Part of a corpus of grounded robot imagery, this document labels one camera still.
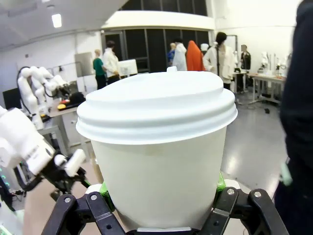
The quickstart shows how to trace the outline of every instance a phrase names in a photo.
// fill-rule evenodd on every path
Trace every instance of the woman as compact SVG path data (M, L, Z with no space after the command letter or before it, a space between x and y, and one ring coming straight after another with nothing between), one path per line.
M211 47L203 57L203 65L209 72L220 76L224 88L230 90L230 83L234 73L234 53L232 48L226 46L227 35L219 32L216 35L216 47ZM219 64L217 61L217 50L219 52Z
M203 54L194 41L188 44L186 62L188 71L205 71L203 66Z
M171 50L170 50L169 53L167 53L167 59L168 59L168 65L172 66L174 55L175 55L176 44L175 43L171 43L170 47L171 47Z

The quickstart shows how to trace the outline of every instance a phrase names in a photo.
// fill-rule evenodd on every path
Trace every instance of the person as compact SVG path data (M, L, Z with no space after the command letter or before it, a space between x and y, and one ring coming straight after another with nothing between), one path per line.
M226 46L227 35L219 32L216 35L216 46L211 47L203 57L203 65L207 71L213 72L223 80L224 88L230 90L235 64L234 53L231 47ZM219 66L217 62L217 50L219 51Z
M241 53L241 68L243 70L250 70L251 69L251 55L250 53L247 51L247 46L246 45L242 45L241 46L242 52Z
M297 10L293 53L280 119L286 133L287 167L291 184L280 182L275 206L290 235L313 234L313 0Z
M181 38L177 38L175 41L175 55L173 58L173 66L177 67L177 71L187 71L186 64L186 51Z
M171 43L170 47L171 47L171 50L170 50L169 53L167 53L167 60L168 60L168 65L172 66L174 55L175 55L176 44L175 43Z
M205 71L203 66L203 54L194 41L190 41L188 44L186 62L188 71Z
M115 43L113 41L107 42L107 48L103 54L104 67L107 69L108 85L120 79L118 73L118 58L114 53Z
M201 52L203 53L203 55L206 54L207 50L209 50L210 48L210 45L208 43L202 43L200 45L200 49L201 49Z
M93 69L96 71L97 89L102 89L106 86L106 68L100 59L100 50L94 51L96 58L93 60Z

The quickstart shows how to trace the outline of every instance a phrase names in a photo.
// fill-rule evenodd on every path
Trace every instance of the dark hair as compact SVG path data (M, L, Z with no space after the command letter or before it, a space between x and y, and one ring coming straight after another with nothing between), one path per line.
M227 35L223 32L218 32L216 35L216 42L219 44L219 46L226 40Z
M182 43L182 39L181 38L175 38L174 43Z
M113 46L115 46L115 42L113 42L113 41L107 41L107 47L108 47L108 48L112 48Z

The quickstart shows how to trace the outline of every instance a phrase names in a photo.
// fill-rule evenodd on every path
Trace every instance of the paper cup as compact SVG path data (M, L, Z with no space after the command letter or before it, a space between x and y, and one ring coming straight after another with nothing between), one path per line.
M209 72L137 75L87 95L76 127L130 230L202 227L234 99Z

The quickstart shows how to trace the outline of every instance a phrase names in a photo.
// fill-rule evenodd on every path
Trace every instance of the white plastic lid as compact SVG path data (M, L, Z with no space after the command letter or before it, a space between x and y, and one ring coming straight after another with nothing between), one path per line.
M88 94L77 109L77 131L104 143L167 143L212 133L236 118L235 96L217 75L170 70Z

